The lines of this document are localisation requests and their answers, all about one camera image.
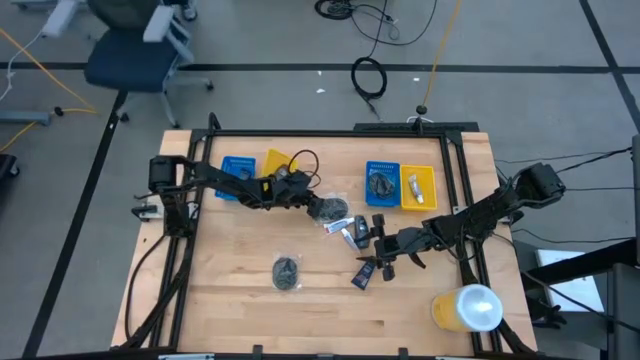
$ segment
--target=plastic cup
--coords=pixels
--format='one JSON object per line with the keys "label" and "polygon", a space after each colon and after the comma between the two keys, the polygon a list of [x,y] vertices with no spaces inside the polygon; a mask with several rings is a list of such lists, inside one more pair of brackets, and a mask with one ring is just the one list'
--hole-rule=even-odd
{"label": "plastic cup", "polygon": [[436,296],[431,315],[443,330],[491,331],[502,321],[502,302],[484,285],[467,285]]}

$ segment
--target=blue container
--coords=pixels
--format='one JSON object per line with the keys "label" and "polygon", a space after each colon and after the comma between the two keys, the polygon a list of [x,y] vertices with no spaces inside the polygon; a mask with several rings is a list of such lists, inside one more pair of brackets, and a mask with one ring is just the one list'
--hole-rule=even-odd
{"label": "blue container", "polygon": [[[365,176],[364,176],[364,188],[365,188],[365,201],[370,206],[383,206],[394,207],[400,205],[400,164],[382,162],[382,161],[367,161]],[[369,188],[369,177],[375,173],[381,173],[386,176],[394,185],[393,194],[386,199],[381,199],[374,194]]]}
{"label": "blue container", "polygon": [[[222,159],[221,169],[241,179],[253,178],[256,176],[256,159],[240,156],[225,156],[224,159]],[[238,201],[235,196],[219,190],[216,190],[216,197],[224,200]]]}

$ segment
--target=wooden table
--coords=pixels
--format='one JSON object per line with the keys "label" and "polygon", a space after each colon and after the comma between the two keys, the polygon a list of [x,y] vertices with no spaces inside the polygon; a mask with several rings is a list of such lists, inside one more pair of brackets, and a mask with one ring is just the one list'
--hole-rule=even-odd
{"label": "wooden table", "polygon": [[[160,153],[186,155],[189,137],[190,131],[167,131]],[[498,186],[489,138],[485,133],[463,133],[463,141],[473,196],[478,201]],[[260,169],[268,148],[289,154],[304,148],[314,150],[320,158],[322,176],[321,185],[314,189],[316,194],[346,193],[354,213],[365,215],[369,225],[371,215],[384,213],[387,233],[420,226],[425,218],[450,214],[437,140],[216,137],[210,161],[219,167],[225,155],[251,156]],[[464,203],[455,152],[450,148],[458,201]],[[438,210],[406,212],[367,206],[363,178],[368,160],[433,166]],[[301,156],[299,161],[301,169],[313,169],[311,156]],[[202,209],[179,351],[248,353],[254,344],[262,344],[265,353],[392,355],[399,347],[406,347],[412,355],[473,354],[468,334],[440,330],[431,319],[433,297],[461,286],[459,268],[447,252],[420,254],[426,270],[401,257],[395,263],[393,281],[384,282],[381,271],[376,271],[362,291],[350,283],[362,262],[355,259],[356,254],[341,234],[325,235],[305,210],[249,210],[215,197],[209,189]],[[131,269],[161,233],[159,220],[141,225]],[[496,233],[510,238],[506,226],[500,225]],[[146,260],[138,274],[132,329],[157,300],[168,242],[165,240]],[[506,320],[523,342],[535,349],[513,248],[504,240],[492,238],[485,242],[484,249],[491,285],[504,304]],[[373,246],[363,253],[372,254]],[[274,289],[271,270],[277,254],[302,257],[300,290]],[[125,340],[124,300],[113,344]],[[167,343],[172,311],[170,305],[161,344]],[[490,348],[488,336],[483,337],[483,343],[485,349]]]}

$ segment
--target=black cable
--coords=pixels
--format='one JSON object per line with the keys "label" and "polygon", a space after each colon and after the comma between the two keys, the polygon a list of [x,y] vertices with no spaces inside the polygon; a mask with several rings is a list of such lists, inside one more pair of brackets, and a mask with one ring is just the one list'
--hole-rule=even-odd
{"label": "black cable", "polygon": [[566,189],[566,191],[599,191],[599,190],[640,190],[633,186],[619,186],[609,188],[580,188],[580,189]]}
{"label": "black cable", "polygon": [[589,159],[589,160],[587,160],[587,161],[583,161],[583,162],[577,163],[577,164],[575,164],[575,165],[571,165],[571,166],[569,166],[569,167],[566,167],[566,168],[564,168],[564,169],[561,169],[561,170],[556,171],[556,174],[559,174],[559,173],[564,172],[564,171],[573,170],[573,169],[575,169],[575,168],[577,168],[577,167],[580,167],[580,166],[582,166],[582,165],[590,164],[590,163],[592,163],[592,162],[596,162],[596,161],[598,161],[598,160],[606,159],[606,158],[611,157],[611,156],[616,155],[616,154],[622,154],[622,153],[625,153],[625,152],[627,152],[627,151],[631,151],[631,147],[628,147],[628,148],[626,148],[626,149],[620,149],[620,150],[610,151],[610,152],[608,152],[608,153],[605,153],[605,154],[600,155],[600,156],[598,156],[598,157],[595,157],[595,158],[593,158],[593,159]]}
{"label": "black cable", "polygon": [[550,239],[545,239],[539,235],[534,234],[533,232],[527,230],[527,229],[516,229],[513,230],[512,233],[517,233],[517,232],[525,232],[531,236],[533,236],[534,238],[541,240],[541,241],[545,241],[548,243],[552,243],[552,244],[598,244],[598,243],[604,243],[604,242],[609,242],[609,241],[618,241],[618,240],[631,240],[631,239],[635,239],[635,236],[626,236],[626,237],[619,237],[619,238],[610,238],[610,239],[600,239],[600,240],[550,240]]}
{"label": "black cable", "polygon": [[307,174],[307,173],[311,173],[311,175],[309,175],[310,177],[317,177],[318,178],[318,182],[315,183],[313,186],[309,186],[309,189],[313,189],[316,186],[320,185],[320,183],[322,182],[322,178],[320,177],[320,175],[318,175],[318,171],[320,171],[320,159],[318,158],[318,154],[316,154],[313,150],[309,150],[309,149],[302,149],[300,151],[298,151],[297,153],[295,153],[295,155],[293,155],[293,157],[291,158],[291,160],[289,161],[289,165],[287,165],[287,171],[289,172],[289,174],[291,174],[291,165],[293,164],[293,161],[300,155],[303,153],[309,153],[311,155],[313,155],[313,157],[316,160],[316,168],[315,170],[312,172],[310,170],[304,170],[303,173]]}
{"label": "black cable", "polygon": [[506,164],[521,164],[521,163],[532,162],[532,161],[549,161],[549,160],[570,159],[570,158],[583,157],[583,156],[589,156],[589,155],[604,155],[604,154],[608,154],[610,152],[612,152],[612,151],[595,151],[595,152],[589,152],[589,153],[583,153],[583,154],[563,155],[563,156],[554,156],[554,157],[536,158],[536,159],[525,159],[525,160],[500,160],[500,159],[495,159],[495,161],[503,162],[503,163],[506,163]]}
{"label": "black cable", "polygon": [[[383,15],[387,10],[387,3],[388,3],[388,0],[384,0],[384,5],[382,7]],[[387,91],[387,72],[382,67],[382,64],[372,59],[371,56],[376,51],[376,47],[378,46],[378,40],[380,39],[380,30],[382,30],[382,23],[383,23],[383,18],[380,18],[380,24],[378,25],[378,33],[376,34],[375,42],[373,43],[373,47],[371,48],[371,52],[369,53],[369,55],[357,59],[353,63],[353,65],[351,65],[351,83],[353,83],[353,87],[356,89],[356,92],[358,93],[358,95],[360,95],[362,100],[364,100],[364,102],[367,103],[367,105],[369,106],[369,110],[371,110],[371,112],[374,113],[374,115],[376,115],[376,117],[378,118],[378,121],[380,122],[382,122],[382,118],[380,117],[380,114],[378,114],[378,110],[376,110],[375,106],[371,104],[371,100],[381,98],[382,95],[384,95],[385,91]],[[362,64],[363,62],[368,62],[371,65],[373,65],[373,67],[376,70],[378,70],[378,72],[380,73],[380,76],[382,77],[382,86],[380,86],[380,89],[376,92],[368,92],[364,90],[356,80],[356,70],[358,70],[358,66],[360,66],[360,64]]]}
{"label": "black cable", "polygon": [[[327,3],[330,2],[329,7],[327,8],[327,11],[323,11],[322,10],[322,6]],[[351,21],[353,21],[353,25],[356,27],[356,29],[358,30],[358,32],[360,32],[360,34],[362,34],[363,36],[365,36],[366,38],[370,39],[370,40],[376,40],[376,38],[378,38],[377,42],[381,43],[381,44],[385,44],[385,45],[392,45],[392,46],[407,46],[407,45],[411,45],[413,43],[415,43],[416,41],[420,40],[420,38],[422,38],[422,36],[427,32],[427,29],[429,28],[429,26],[431,25],[431,21],[433,20],[433,15],[436,12],[436,7],[438,5],[438,0],[434,0],[433,2],[433,8],[431,9],[431,14],[429,15],[429,19],[427,20],[424,28],[422,29],[422,31],[420,31],[420,34],[418,34],[418,36],[416,36],[413,40],[407,41],[407,42],[402,42],[402,43],[398,43],[398,42],[390,42],[390,41],[384,41],[384,40],[380,40],[378,37],[373,37],[369,34],[367,34],[366,32],[364,32],[362,30],[362,28],[360,27],[360,25],[358,25],[354,14],[356,13],[363,13],[366,14],[368,16],[374,17],[377,20],[380,20],[382,22],[387,23],[391,28],[389,30],[389,38],[391,40],[395,40],[397,38],[400,37],[400,29],[398,29],[398,27],[394,24],[394,20],[391,16],[389,16],[388,14],[385,13],[385,11],[381,10],[380,8],[373,6],[373,5],[368,5],[368,4],[360,4],[360,5],[352,5],[351,2],[349,0],[318,0],[315,3],[315,10],[316,12],[322,16],[325,19],[331,19],[331,20],[346,20],[351,18]],[[376,12],[378,12],[380,14],[380,17],[365,12],[363,10],[361,10],[361,8],[369,8],[369,9],[373,9]],[[392,30],[395,30],[396,33],[398,34],[396,37],[392,36]]]}
{"label": "black cable", "polygon": [[[377,42],[381,43],[381,44],[385,44],[385,45],[392,45],[392,46],[407,46],[407,45],[411,45],[413,43],[415,43],[416,41],[420,40],[420,38],[427,32],[427,29],[429,28],[429,25],[431,25],[431,20],[433,20],[433,14],[435,14],[436,12],[436,7],[438,5],[438,0],[434,0],[433,1],[433,8],[431,9],[431,15],[429,15],[429,20],[427,20],[426,25],[424,26],[424,28],[422,29],[422,31],[420,32],[420,34],[418,34],[418,36],[411,40],[411,41],[407,41],[404,43],[395,43],[395,42],[389,42],[389,41],[384,41],[384,40],[377,40]],[[375,6],[371,6],[371,5],[357,5],[355,6],[355,9],[358,9],[359,7],[370,7],[375,9],[376,11],[380,12],[382,14],[382,18],[384,19],[386,15],[383,11],[380,11],[380,9],[376,8]],[[370,35],[368,35],[367,33],[365,33],[364,31],[362,31],[362,29],[360,28],[360,26],[358,26],[358,23],[355,20],[355,17],[353,16],[353,12],[352,12],[352,16],[351,16],[351,21],[353,22],[353,25],[355,25],[356,29],[358,29],[358,31],[364,35],[365,37],[367,37],[368,39],[371,40],[375,40],[373,37],[371,37]]]}
{"label": "black cable", "polygon": [[524,276],[528,277],[528,278],[529,278],[529,280],[531,280],[531,281],[535,282],[536,284],[538,284],[538,285],[540,285],[540,286],[542,286],[542,287],[544,287],[544,288],[546,288],[546,289],[549,289],[549,290],[553,291],[554,293],[556,293],[556,294],[558,294],[559,296],[563,297],[565,300],[567,300],[567,301],[569,301],[569,302],[571,302],[571,303],[573,303],[573,304],[575,304],[575,305],[578,305],[578,306],[580,306],[581,308],[583,308],[583,309],[585,309],[585,310],[587,310],[587,311],[589,311],[589,312],[592,312],[592,313],[596,314],[597,316],[599,316],[599,317],[601,317],[601,318],[603,318],[603,319],[605,319],[605,320],[607,320],[607,321],[610,321],[610,322],[612,322],[612,323],[614,323],[614,324],[618,324],[618,325],[620,325],[620,326],[622,326],[622,327],[625,327],[625,328],[627,328],[627,329],[629,329],[629,330],[631,330],[631,331],[634,331],[634,332],[636,332],[636,333],[640,334],[640,328],[637,328],[637,327],[635,327],[635,326],[633,326],[633,325],[629,325],[629,324],[627,324],[627,323],[626,323],[626,322],[624,322],[624,321],[617,320],[617,319],[615,319],[613,316],[609,316],[609,315],[601,314],[599,311],[596,311],[596,310],[594,310],[594,309],[590,308],[589,306],[587,306],[587,305],[585,305],[585,304],[583,304],[583,303],[581,303],[581,302],[579,302],[579,301],[577,301],[577,300],[574,300],[574,299],[572,299],[572,298],[568,297],[567,295],[563,294],[562,292],[560,292],[560,291],[558,291],[558,290],[554,289],[552,286],[547,285],[547,284],[545,284],[544,282],[542,282],[541,280],[536,279],[535,277],[533,277],[532,275],[530,275],[530,274],[529,274],[528,272],[526,272],[526,271],[521,271],[520,273],[521,273],[522,275],[524,275]]}
{"label": "black cable", "polygon": [[131,339],[131,332],[129,331],[129,318],[131,311],[131,299],[133,298],[133,283],[136,280],[136,276],[138,275],[138,271],[140,271],[142,263],[144,263],[147,257],[151,255],[151,253],[160,245],[160,243],[162,243],[162,240],[164,240],[165,238],[166,234],[162,234],[160,238],[156,240],[153,245],[151,245],[149,250],[147,250],[147,252],[142,255],[142,258],[140,258],[140,260],[136,264],[136,267],[133,269],[133,273],[131,273],[131,279],[129,279],[129,289],[127,290],[127,300],[124,307],[124,335],[127,337],[127,340]]}

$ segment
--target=floor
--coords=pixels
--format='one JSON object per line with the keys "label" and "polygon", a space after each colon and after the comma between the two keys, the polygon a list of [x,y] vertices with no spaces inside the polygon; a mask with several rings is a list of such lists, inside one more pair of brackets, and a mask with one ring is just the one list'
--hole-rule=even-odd
{"label": "floor", "polygon": [[[389,1],[401,39],[419,33],[431,1]],[[358,2],[381,6],[383,1]],[[192,73],[213,79],[214,93],[196,87],[170,89],[183,127],[204,127],[210,111],[227,129],[350,129],[357,122],[376,122],[345,71],[356,58],[368,54],[372,42],[349,21],[319,17],[313,3],[200,1],[199,19],[188,24],[196,62],[225,66]],[[640,36],[635,16],[640,4],[634,0],[590,0],[588,4],[617,64],[640,66],[640,50],[632,46]],[[383,64],[431,64],[454,5],[453,0],[440,0],[424,37],[406,47],[379,45],[374,58]],[[33,38],[45,19],[45,13],[21,12],[7,1],[0,3],[0,26],[22,44]],[[359,20],[365,31],[375,33],[373,19]],[[87,35],[99,37],[102,31],[104,26],[96,19],[80,15],[62,38],[40,40],[31,51],[52,68],[73,68],[65,64],[83,63],[91,51]],[[8,61],[15,52],[9,42],[0,41],[0,61]],[[233,66],[237,64],[264,66],[242,70]],[[295,70],[295,64],[319,65]],[[327,64],[338,64],[333,67],[338,70],[324,70],[331,68]],[[478,122],[490,134],[499,159],[619,149],[630,146],[640,125],[634,123],[611,74],[548,70],[608,65],[579,0],[463,0],[441,64],[524,66],[521,73],[487,67],[474,73],[463,66],[451,67],[438,73],[431,95],[429,118]],[[532,73],[535,68],[528,66],[544,67],[547,73]],[[22,354],[116,95],[88,85],[82,71],[52,73],[100,115],[56,118],[49,127],[29,131],[9,151],[18,157],[22,173],[6,191],[0,208],[0,285],[4,289],[0,292],[0,358]],[[384,121],[402,122],[414,115],[429,74],[399,66],[388,76],[387,93],[375,106]],[[375,72],[362,72],[358,79],[365,88],[379,82]],[[640,96],[640,75],[625,74],[623,81],[632,94]],[[5,85],[4,77],[0,78],[0,88]],[[81,104],[41,71],[18,70],[13,91],[0,103],[0,110],[51,111],[58,105]],[[156,154],[169,127],[153,97],[142,99],[130,115],[130,123],[118,125],[39,355],[109,346],[139,226],[129,213],[135,205],[132,195],[145,191],[147,161]],[[0,143],[19,129],[0,125]],[[629,186],[629,160],[628,155],[619,155],[564,173],[562,178],[568,187]],[[556,161],[554,166],[573,162]],[[507,173],[519,168],[500,167]],[[624,191],[567,193],[552,207],[527,210],[516,227],[556,240],[632,235],[632,197]],[[554,249],[589,251],[603,246],[555,245],[526,235],[515,237]],[[593,349],[560,341],[554,333],[537,335],[540,349],[550,354],[597,356]]]}

